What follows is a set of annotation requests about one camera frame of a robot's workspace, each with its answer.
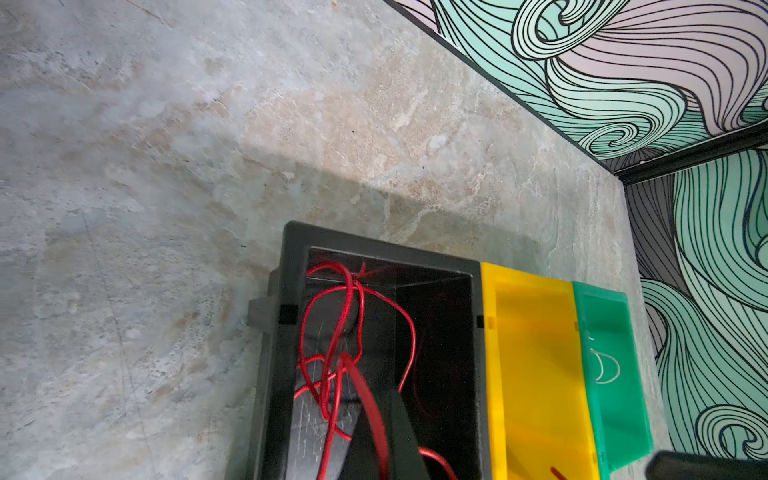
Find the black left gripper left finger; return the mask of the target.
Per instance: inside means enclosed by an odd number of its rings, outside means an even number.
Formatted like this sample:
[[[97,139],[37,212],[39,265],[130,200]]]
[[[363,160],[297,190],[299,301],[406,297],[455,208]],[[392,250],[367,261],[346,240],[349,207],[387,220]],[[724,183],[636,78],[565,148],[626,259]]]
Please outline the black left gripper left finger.
[[[361,409],[339,480],[379,480],[379,457],[367,412]]]

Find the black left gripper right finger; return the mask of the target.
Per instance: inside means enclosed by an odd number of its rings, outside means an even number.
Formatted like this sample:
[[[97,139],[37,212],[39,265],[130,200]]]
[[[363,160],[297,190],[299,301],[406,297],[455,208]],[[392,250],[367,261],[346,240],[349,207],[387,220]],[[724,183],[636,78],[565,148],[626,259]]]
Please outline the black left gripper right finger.
[[[396,389],[384,396],[382,419],[388,445],[388,479],[429,480],[405,404]]]

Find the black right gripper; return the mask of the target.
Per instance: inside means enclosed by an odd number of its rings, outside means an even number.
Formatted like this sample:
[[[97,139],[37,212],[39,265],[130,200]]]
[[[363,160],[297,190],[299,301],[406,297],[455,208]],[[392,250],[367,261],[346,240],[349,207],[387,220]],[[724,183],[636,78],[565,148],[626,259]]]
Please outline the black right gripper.
[[[659,451],[649,461],[649,480],[767,480],[767,461],[724,459]]]

